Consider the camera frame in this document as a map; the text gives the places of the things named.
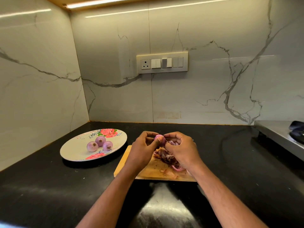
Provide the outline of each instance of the oval plate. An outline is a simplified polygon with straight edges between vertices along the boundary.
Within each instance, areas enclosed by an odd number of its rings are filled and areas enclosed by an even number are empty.
[[[105,151],[102,147],[99,147],[95,152],[89,152],[87,150],[87,144],[91,141],[95,141],[98,136],[104,136],[107,141],[113,143],[113,148],[110,151]],[[60,155],[68,161],[90,161],[105,157],[116,150],[121,148],[127,141],[127,134],[122,130],[117,129],[100,129],[93,130],[80,134],[70,140],[68,140],[60,149]]]

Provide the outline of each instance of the forearm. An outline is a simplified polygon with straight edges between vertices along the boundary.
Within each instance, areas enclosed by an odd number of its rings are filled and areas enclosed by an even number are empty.
[[[133,170],[124,167],[81,220],[77,228],[115,227],[126,194],[136,175]]]
[[[203,162],[190,172],[206,194],[223,228],[267,227]]]

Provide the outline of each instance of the marble wall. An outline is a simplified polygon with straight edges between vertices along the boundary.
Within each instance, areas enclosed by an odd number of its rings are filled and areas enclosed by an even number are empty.
[[[69,16],[46,0],[0,0],[0,115],[0,170],[89,120]]]
[[[71,15],[90,120],[304,120],[304,0],[157,0]],[[189,51],[137,75],[136,55]]]

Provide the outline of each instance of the person's right hand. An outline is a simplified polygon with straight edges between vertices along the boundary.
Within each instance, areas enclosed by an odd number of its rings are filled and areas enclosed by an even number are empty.
[[[174,146],[166,142],[165,149],[174,155],[182,167],[189,170],[203,162],[191,137],[180,132],[168,133],[164,137],[179,144]]]

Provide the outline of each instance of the person's left hand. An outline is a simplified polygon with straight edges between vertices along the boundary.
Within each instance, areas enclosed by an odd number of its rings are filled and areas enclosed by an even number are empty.
[[[125,167],[134,170],[136,175],[150,162],[153,152],[160,145],[162,139],[164,139],[163,137],[156,140],[151,138],[151,136],[155,137],[156,135],[158,133],[144,131],[133,142]]]

